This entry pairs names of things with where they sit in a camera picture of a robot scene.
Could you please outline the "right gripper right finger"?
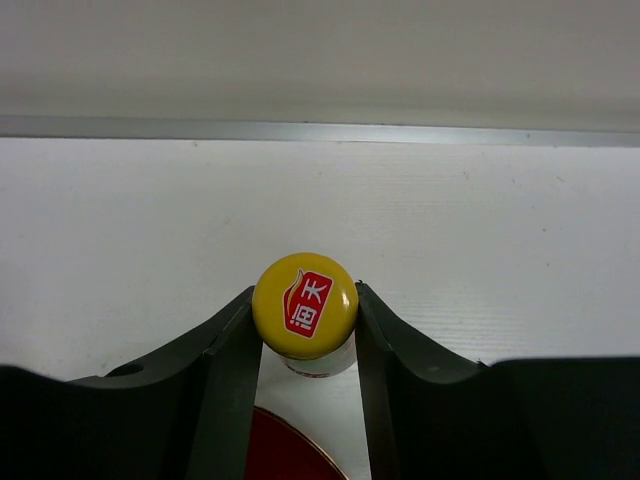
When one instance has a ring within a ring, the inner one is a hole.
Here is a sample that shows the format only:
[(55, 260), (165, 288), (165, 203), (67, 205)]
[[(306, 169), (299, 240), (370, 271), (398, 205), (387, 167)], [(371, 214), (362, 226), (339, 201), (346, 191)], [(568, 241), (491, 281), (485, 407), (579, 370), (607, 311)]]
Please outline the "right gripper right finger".
[(468, 360), (357, 284), (356, 345), (376, 479), (635, 479), (639, 361)]

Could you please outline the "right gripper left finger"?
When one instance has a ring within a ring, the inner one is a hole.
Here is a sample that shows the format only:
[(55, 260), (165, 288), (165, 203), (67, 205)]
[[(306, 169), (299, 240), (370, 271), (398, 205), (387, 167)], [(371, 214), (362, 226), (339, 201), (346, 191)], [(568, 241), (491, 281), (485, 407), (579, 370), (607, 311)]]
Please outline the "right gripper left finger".
[(245, 290), (103, 376), (1, 369), (5, 479), (239, 479), (262, 342)]

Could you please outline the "sauce bottle yellow cap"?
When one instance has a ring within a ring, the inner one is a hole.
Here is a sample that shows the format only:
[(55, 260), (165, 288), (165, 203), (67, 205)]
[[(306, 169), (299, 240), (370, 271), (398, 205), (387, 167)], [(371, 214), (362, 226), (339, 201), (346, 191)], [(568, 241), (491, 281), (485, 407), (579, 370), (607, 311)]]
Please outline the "sauce bottle yellow cap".
[(311, 252), (274, 262), (252, 294), (254, 324), (264, 343), (294, 373), (340, 374), (356, 362), (355, 282), (335, 260)]

